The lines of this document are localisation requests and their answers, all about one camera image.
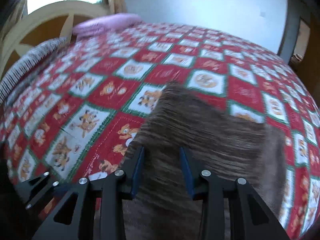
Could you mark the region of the cream and brown headboard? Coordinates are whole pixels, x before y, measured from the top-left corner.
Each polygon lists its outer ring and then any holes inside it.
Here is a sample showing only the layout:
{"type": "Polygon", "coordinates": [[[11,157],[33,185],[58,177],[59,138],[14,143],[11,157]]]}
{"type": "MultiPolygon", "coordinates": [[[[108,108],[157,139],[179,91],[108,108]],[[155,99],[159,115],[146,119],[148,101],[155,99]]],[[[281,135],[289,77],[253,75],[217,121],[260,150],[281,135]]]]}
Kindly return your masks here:
{"type": "Polygon", "coordinates": [[[1,43],[1,76],[31,48],[42,42],[66,37],[79,23],[110,14],[108,5],[61,1],[33,11],[15,24],[1,43]]]}

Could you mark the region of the brown knitted sweater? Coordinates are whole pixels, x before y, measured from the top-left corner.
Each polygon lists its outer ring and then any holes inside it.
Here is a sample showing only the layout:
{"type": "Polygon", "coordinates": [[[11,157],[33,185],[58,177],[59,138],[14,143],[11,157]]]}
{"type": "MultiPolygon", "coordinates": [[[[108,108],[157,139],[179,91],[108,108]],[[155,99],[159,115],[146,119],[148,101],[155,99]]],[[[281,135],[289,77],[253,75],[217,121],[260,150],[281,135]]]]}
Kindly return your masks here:
{"type": "Polygon", "coordinates": [[[199,239],[202,202],[186,190],[180,147],[220,178],[245,178],[279,221],[286,183],[280,129],[223,113],[170,83],[126,157],[139,146],[145,148],[142,184],[136,199],[124,203],[128,239],[199,239]]]}

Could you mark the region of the grey door frame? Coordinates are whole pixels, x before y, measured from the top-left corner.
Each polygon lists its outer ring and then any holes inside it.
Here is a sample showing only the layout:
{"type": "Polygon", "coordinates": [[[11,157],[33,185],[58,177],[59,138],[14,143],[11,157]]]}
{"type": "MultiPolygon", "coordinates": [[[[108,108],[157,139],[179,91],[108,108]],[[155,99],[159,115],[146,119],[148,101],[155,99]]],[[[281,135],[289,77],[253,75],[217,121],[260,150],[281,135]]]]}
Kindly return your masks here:
{"type": "Polygon", "coordinates": [[[278,56],[289,64],[291,57],[303,59],[310,37],[311,12],[302,0],[287,0],[286,22],[278,56]]]}

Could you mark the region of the folded purple blanket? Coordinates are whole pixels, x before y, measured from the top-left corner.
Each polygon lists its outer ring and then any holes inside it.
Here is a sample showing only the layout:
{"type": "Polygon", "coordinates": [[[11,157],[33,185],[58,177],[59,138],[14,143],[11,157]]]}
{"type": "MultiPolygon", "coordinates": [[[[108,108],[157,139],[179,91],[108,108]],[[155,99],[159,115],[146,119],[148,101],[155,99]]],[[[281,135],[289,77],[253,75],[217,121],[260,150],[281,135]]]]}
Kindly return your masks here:
{"type": "Polygon", "coordinates": [[[110,31],[122,31],[143,23],[137,14],[118,13],[86,20],[73,27],[72,34],[77,37],[95,36],[110,31]]]}

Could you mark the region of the red patchwork bear bedspread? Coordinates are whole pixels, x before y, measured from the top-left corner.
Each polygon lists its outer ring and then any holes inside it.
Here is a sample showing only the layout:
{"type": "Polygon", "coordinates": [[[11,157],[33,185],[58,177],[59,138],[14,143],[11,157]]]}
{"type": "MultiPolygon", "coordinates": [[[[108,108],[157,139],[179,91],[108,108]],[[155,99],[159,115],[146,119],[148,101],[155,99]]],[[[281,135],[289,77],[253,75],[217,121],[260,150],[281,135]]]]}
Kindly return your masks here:
{"type": "Polygon", "coordinates": [[[66,181],[107,176],[176,80],[233,116],[281,129],[279,221],[297,239],[319,218],[319,109],[273,52],[213,29],[149,23],[75,41],[39,67],[1,118],[12,182],[47,168],[66,181]]]}

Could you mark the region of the grey striped pillow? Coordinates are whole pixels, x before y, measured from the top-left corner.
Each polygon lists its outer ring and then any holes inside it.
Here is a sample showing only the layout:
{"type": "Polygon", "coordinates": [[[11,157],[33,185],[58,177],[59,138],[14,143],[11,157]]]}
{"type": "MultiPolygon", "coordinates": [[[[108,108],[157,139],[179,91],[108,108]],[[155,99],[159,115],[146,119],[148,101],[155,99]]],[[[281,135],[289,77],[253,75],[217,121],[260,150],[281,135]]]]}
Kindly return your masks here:
{"type": "Polygon", "coordinates": [[[40,61],[67,43],[67,37],[46,40],[31,48],[17,60],[1,79],[1,105],[13,91],[20,79],[30,72],[40,61]]]}

